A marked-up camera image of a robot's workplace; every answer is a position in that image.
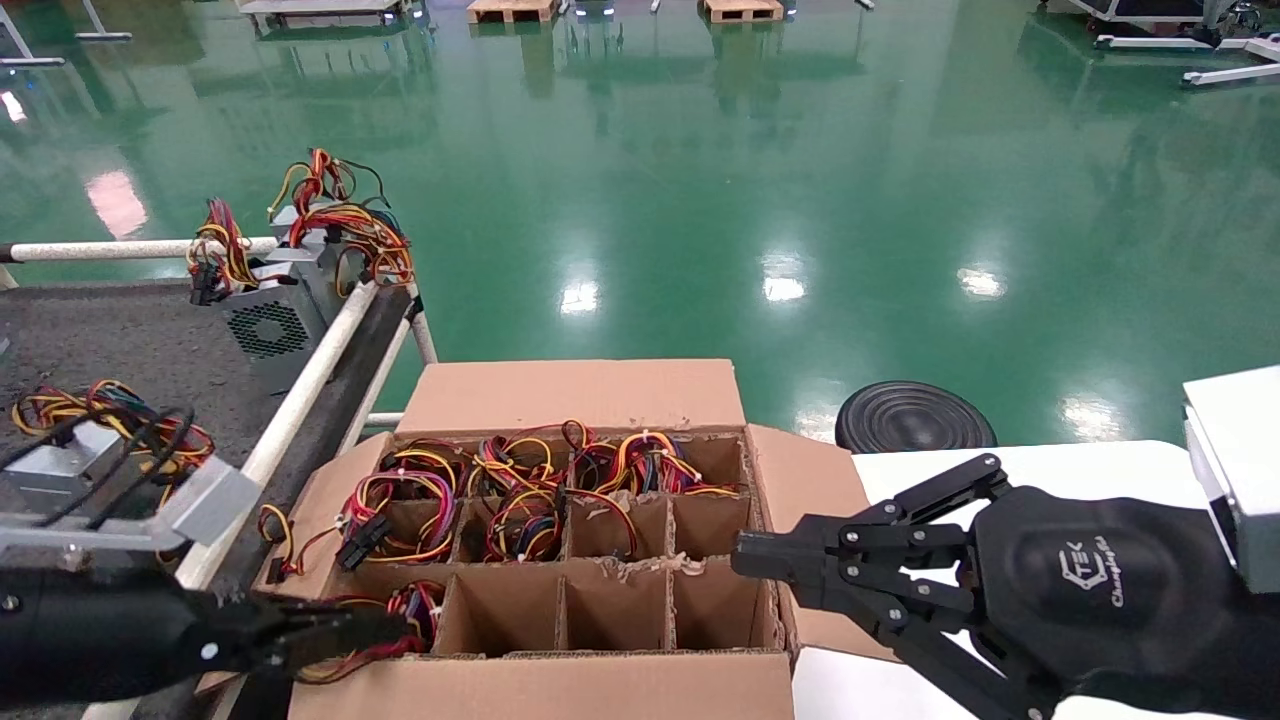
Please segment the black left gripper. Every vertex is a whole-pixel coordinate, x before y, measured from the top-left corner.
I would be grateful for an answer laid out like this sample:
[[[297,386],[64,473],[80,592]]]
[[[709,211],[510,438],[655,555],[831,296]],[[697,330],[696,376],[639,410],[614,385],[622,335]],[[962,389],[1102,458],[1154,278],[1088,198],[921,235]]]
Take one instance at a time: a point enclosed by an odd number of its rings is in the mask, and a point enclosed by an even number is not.
[[[379,603],[225,603],[147,569],[12,568],[1,580],[5,706],[128,700],[206,671],[296,675],[396,646]],[[227,647],[224,634],[238,644]]]

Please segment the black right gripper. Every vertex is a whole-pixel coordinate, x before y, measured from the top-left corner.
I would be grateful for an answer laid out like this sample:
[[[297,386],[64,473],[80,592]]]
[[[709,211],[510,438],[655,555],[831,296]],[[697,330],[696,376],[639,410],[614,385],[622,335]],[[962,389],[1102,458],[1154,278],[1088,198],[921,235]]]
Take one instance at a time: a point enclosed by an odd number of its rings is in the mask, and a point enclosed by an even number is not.
[[[847,618],[979,719],[1051,719],[1073,696],[1277,716],[1277,596],[1245,585],[1206,511],[1005,491],[1001,460],[979,455],[850,518],[806,512],[787,532],[742,532],[733,570]],[[940,523],[979,500],[993,502],[972,538]],[[897,570],[970,555],[979,620],[972,592]],[[961,630],[978,657],[950,639]]]

